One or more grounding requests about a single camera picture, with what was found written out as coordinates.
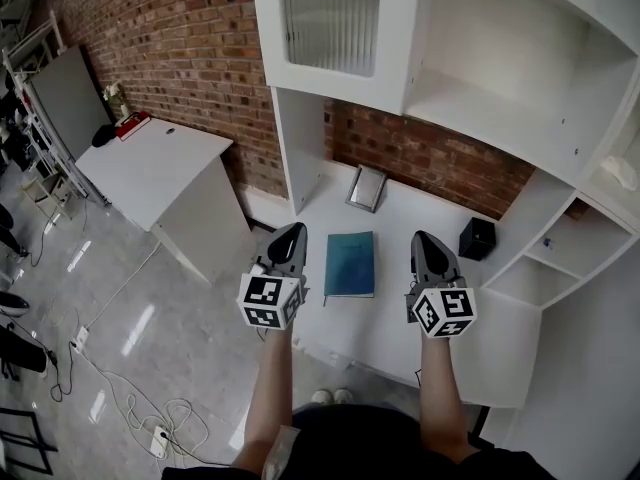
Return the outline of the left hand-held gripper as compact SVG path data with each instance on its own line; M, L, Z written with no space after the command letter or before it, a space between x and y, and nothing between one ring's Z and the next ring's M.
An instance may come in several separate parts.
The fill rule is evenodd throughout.
M287 329L305 303L308 233L301 222L277 229L248 273L241 276L237 305L248 326Z

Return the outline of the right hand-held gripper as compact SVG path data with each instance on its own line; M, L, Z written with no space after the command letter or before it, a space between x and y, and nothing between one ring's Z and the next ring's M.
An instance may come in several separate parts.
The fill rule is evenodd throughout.
M476 321L475 293L461 277L456 256L421 230L411 240L411 273L417 283L405 295L407 319L418 323L427 338L460 336Z

